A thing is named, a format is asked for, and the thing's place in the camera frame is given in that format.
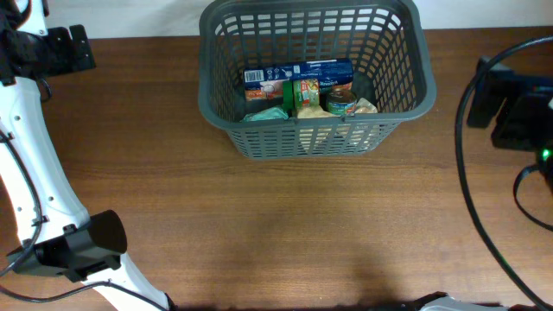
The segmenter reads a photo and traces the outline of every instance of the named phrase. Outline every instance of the wooden surface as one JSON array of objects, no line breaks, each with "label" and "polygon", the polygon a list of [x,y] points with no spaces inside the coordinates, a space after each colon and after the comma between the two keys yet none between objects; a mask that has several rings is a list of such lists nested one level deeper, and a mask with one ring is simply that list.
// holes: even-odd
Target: wooden surface
[{"label": "wooden surface", "polygon": [[[183,307],[330,307],[416,299],[529,303],[480,241],[461,196],[454,112],[480,55],[553,29],[427,31],[438,99],[361,157],[254,162],[197,108],[199,39],[92,42],[99,67],[51,79],[44,105],[61,164],[90,214],[115,210],[129,253]],[[553,48],[507,64],[550,74]],[[466,131],[474,201],[497,246],[543,298],[553,297],[553,234],[512,200],[532,155],[496,150],[488,130]],[[553,222],[539,176],[521,200]],[[0,253],[17,246],[2,193]],[[78,284],[8,275],[2,284],[47,296]],[[106,310],[95,291],[48,305],[0,297],[2,310]]]}]

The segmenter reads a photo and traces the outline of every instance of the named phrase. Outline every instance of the white wall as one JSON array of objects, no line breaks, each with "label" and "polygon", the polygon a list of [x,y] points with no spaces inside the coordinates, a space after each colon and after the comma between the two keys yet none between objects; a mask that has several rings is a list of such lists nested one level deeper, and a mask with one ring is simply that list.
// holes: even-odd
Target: white wall
[{"label": "white wall", "polygon": [[[553,25],[553,0],[414,0],[425,29]],[[198,35],[212,0],[48,0],[49,27],[83,24],[91,38]]]}]

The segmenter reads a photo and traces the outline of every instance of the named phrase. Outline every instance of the basket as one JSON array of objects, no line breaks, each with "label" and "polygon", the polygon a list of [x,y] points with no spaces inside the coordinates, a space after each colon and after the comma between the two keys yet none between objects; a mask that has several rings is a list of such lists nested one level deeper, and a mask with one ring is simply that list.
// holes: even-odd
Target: basket
[{"label": "basket", "polygon": [[[411,0],[218,0],[202,13],[200,35],[200,111],[253,159],[363,154],[435,102]],[[379,113],[240,123],[276,105],[246,103],[245,68],[338,58],[352,60],[353,91]]]}]

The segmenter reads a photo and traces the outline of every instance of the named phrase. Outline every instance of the green light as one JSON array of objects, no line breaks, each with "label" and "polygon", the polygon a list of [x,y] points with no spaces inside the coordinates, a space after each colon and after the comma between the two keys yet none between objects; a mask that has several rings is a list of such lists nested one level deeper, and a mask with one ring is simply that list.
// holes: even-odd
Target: green light
[{"label": "green light", "polygon": [[543,151],[543,153],[542,153],[542,158],[543,158],[543,160],[544,160],[544,161],[547,160],[550,156],[551,156],[551,151],[545,149],[545,150]]}]

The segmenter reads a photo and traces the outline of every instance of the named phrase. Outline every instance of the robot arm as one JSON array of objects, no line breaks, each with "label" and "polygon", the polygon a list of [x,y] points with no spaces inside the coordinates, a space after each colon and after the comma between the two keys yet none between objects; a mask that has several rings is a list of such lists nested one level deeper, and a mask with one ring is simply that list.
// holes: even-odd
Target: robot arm
[{"label": "robot arm", "polygon": [[[48,30],[44,25],[42,0],[16,4],[23,12],[17,31],[10,28],[17,21],[17,13],[10,20],[5,13],[14,13],[13,10],[0,7],[4,10],[0,11],[3,23],[0,35],[11,39],[0,43],[3,44],[0,46],[0,130],[29,173],[41,203],[42,217],[36,218],[31,190],[8,144],[0,143],[3,164],[0,175],[14,207],[17,235],[22,244],[31,239],[37,222],[41,221],[41,233],[33,253],[15,272],[63,275],[72,282],[84,284],[110,282],[165,309],[174,308],[170,299],[155,289],[130,260],[118,216],[113,211],[89,216],[63,173],[44,124],[41,94],[35,80],[94,67],[84,29],[82,26],[71,28],[73,38],[66,29]],[[10,253],[9,260],[13,261],[21,252],[22,248]],[[118,310],[158,309],[112,287],[95,289]]]}]

